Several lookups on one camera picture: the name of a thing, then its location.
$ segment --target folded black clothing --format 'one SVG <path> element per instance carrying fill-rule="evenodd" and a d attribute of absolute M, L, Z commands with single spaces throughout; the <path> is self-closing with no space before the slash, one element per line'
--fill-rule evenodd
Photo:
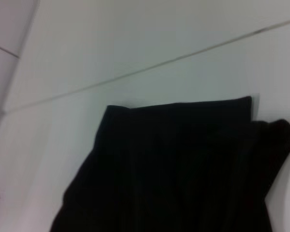
<path fill-rule="evenodd" d="M 108 106 L 51 232 L 271 232 L 290 125 L 251 121 L 251 101 Z"/>

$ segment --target white wall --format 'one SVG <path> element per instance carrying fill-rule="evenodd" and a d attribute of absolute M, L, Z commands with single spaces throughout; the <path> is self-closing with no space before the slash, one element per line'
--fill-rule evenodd
<path fill-rule="evenodd" d="M 0 117 L 37 0 L 0 0 Z"/>
<path fill-rule="evenodd" d="M 117 61 L 118 73 L 130 72 L 151 59 L 169 59 L 290 19 L 290 0 L 223 2 L 41 1 L 0 125 L 0 232 L 49 230 L 109 104 L 138 107 L 252 94 L 258 120 L 290 122 L 290 24 L 88 88 L 114 78 L 115 68 L 106 68 Z M 108 18 L 114 10 L 115 21 Z M 172 30 L 176 43 L 168 40 Z M 132 54 L 126 53 L 130 45 Z M 80 88 L 87 89 L 73 93 Z M 290 232 L 290 157 L 267 204 L 274 232 Z"/>
<path fill-rule="evenodd" d="M 290 0 L 41 0 L 5 110 L 290 20 Z"/>

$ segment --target tile grout line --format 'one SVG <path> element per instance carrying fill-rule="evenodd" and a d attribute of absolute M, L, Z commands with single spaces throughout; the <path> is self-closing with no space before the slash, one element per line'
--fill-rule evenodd
<path fill-rule="evenodd" d="M 5 49 L 5 48 L 3 48 L 1 46 L 0 46 L 0 50 L 3 51 L 3 52 L 6 52 L 7 54 L 10 54 L 11 56 L 13 56 L 13 57 L 15 57 L 17 59 L 19 59 L 18 55 L 14 54 L 13 52 L 10 52 L 9 50 L 7 50 L 7 49 Z"/>
<path fill-rule="evenodd" d="M 222 42 L 222 43 L 218 43 L 216 45 L 204 48 L 202 50 L 199 50 L 199 51 L 196 51 L 196 52 L 193 52 L 193 53 L 189 53 L 189 54 L 186 54 L 186 55 L 182 55 L 182 56 L 179 56 L 179 57 L 176 57 L 176 58 L 161 62 L 159 64 L 152 65 L 152 66 L 147 67 L 147 68 L 143 68 L 143 69 L 140 69 L 140 70 L 128 73 L 128 74 L 124 74 L 124 75 L 118 76 L 118 77 L 116 77 L 114 79 L 111 79 L 111 80 L 102 81 L 100 83 L 92 84 L 90 86 L 83 87 L 83 88 L 77 89 L 75 91 L 71 91 L 69 93 L 63 93 L 63 94 L 60 94 L 60 95 L 57 95 L 57 96 L 54 96 L 54 97 L 50 97 L 48 99 L 44 99 L 44 100 L 41 100 L 41 101 L 36 101 L 34 103 L 29 103 L 29 104 L 25 104 L 25 105 L 16 107 L 14 109 L 5 111 L 4 114 L 14 113 L 14 112 L 17 112 L 17 111 L 20 111 L 20 110 L 23 110 L 23 109 L 27 109 L 27 108 L 30 108 L 30 107 L 45 103 L 45 102 L 50 102 L 52 100 L 56 100 L 56 99 L 60 99 L 60 98 L 66 97 L 66 96 L 72 95 L 74 93 L 82 92 L 82 91 L 85 91 L 85 90 L 88 90 L 88 89 L 91 89 L 91 88 L 94 88 L 94 87 L 97 87 L 97 86 L 108 84 L 110 82 L 115 82 L 115 81 L 118 81 L 118 80 L 120 80 L 122 78 L 129 77 L 129 76 L 132 76 L 132 75 L 136 75 L 136 74 L 139 74 L 139 73 L 143 73 L 143 72 L 149 71 L 151 69 L 155 69 L 155 68 L 158 68 L 158 67 L 161 67 L 161 66 L 176 62 L 176 61 L 181 60 L 181 59 L 189 58 L 191 56 L 194 56 L 194 55 L 197 55 L 197 54 L 200 54 L 200 53 L 204 53 L 204 52 L 213 50 L 215 48 L 218 48 L 218 47 L 221 47 L 221 46 L 224 46 L 224 45 L 228 45 L 228 44 L 234 43 L 236 41 L 252 37 L 252 36 L 257 35 L 257 34 L 261 34 L 263 32 L 267 32 L 267 31 L 270 31 L 270 30 L 281 28 L 281 27 L 289 25 L 289 24 L 290 24 L 290 20 L 282 22 L 282 23 L 277 23 L 277 24 L 274 24 L 274 25 L 271 25 L 271 26 L 268 26 L 268 27 L 264 27 L 262 29 L 259 29 L 259 30 L 256 30 L 256 31 L 244 34 L 244 35 L 241 35 L 241 36 L 236 37 L 234 39 L 231 39 L 231 40 L 228 40 L 228 41 L 225 41 L 225 42 Z"/>

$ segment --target dark object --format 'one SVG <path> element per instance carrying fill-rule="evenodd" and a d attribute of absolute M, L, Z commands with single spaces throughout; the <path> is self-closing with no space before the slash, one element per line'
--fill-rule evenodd
<path fill-rule="evenodd" d="M 290 125 L 251 98 L 108 106 L 51 232 L 270 232 L 264 198 Z"/>

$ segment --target black cloth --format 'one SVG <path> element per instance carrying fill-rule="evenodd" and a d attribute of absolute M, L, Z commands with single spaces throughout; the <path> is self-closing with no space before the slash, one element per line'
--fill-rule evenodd
<path fill-rule="evenodd" d="M 270 232 L 264 198 L 290 125 L 251 98 L 108 106 L 51 232 Z"/>

